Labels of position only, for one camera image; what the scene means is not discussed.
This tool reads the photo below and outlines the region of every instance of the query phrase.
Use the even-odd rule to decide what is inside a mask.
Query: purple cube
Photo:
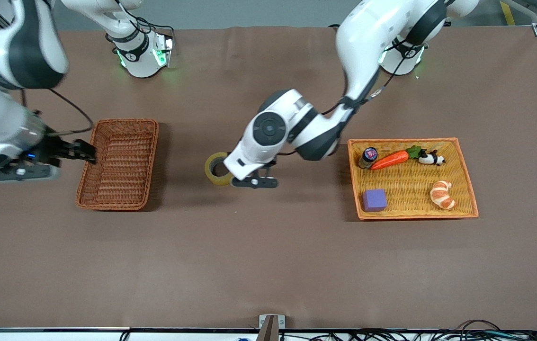
[[[363,211],[379,212],[386,208],[386,193],[383,189],[368,189],[363,194]]]

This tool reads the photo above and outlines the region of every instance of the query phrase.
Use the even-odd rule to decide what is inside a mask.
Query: toy croissant
[[[442,209],[452,209],[456,206],[456,201],[450,197],[449,189],[452,183],[448,181],[437,181],[430,190],[430,199]]]

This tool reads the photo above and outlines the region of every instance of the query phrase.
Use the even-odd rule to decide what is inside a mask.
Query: gray floor
[[[537,6],[537,0],[518,0]],[[342,22],[359,0],[146,0],[134,14],[156,24],[176,29],[228,28],[233,26],[324,27]],[[0,12],[11,18],[8,0],[0,0]],[[529,25],[530,19],[512,9],[517,25]],[[59,30],[98,30],[88,18],[70,11],[60,0],[54,5]],[[504,26],[507,22],[498,0],[480,0],[467,17],[453,26]]]

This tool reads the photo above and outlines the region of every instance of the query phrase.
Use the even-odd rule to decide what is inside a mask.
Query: yellow tape roll
[[[231,173],[228,173],[227,175],[223,175],[221,177],[217,177],[212,173],[216,165],[222,163],[227,157],[227,155],[228,154],[226,154],[225,152],[215,153],[208,157],[206,161],[206,177],[217,186],[226,186],[227,184],[230,184],[230,181],[233,178],[233,175]]]

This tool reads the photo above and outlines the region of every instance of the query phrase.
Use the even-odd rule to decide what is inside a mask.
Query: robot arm
[[[143,31],[138,20],[130,15],[143,0],[62,0],[73,11],[89,17],[107,33],[117,47],[121,64],[139,78],[154,75],[162,67],[169,67],[173,37],[149,29]]]
[[[8,90],[45,89],[65,76],[68,62],[46,0],[13,0],[15,20],[0,29],[0,169],[14,161],[59,166],[58,158],[94,162],[85,142],[69,144],[11,99]]]
[[[476,4],[477,1],[457,0],[456,3]],[[346,124],[367,102],[386,48],[398,45],[397,34],[401,33],[410,41],[409,47],[402,43],[391,48],[399,56],[396,63],[401,67],[413,55],[409,52],[402,54],[396,48],[418,48],[416,45],[422,45],[439,32],[445,17],[446,4],[443,0],[360,2],[336,33],[336,49],[348,87],[335,112],[330,118],[325,118],[293,89],[273,93],[260,106],[258,114],[247,125],[243,138],[224,160],[225,166],[235,177],[232,184],[262,187],[257,170],[274,164],[275,156],[286,142],[305,160],[317,161],[331,155]]]

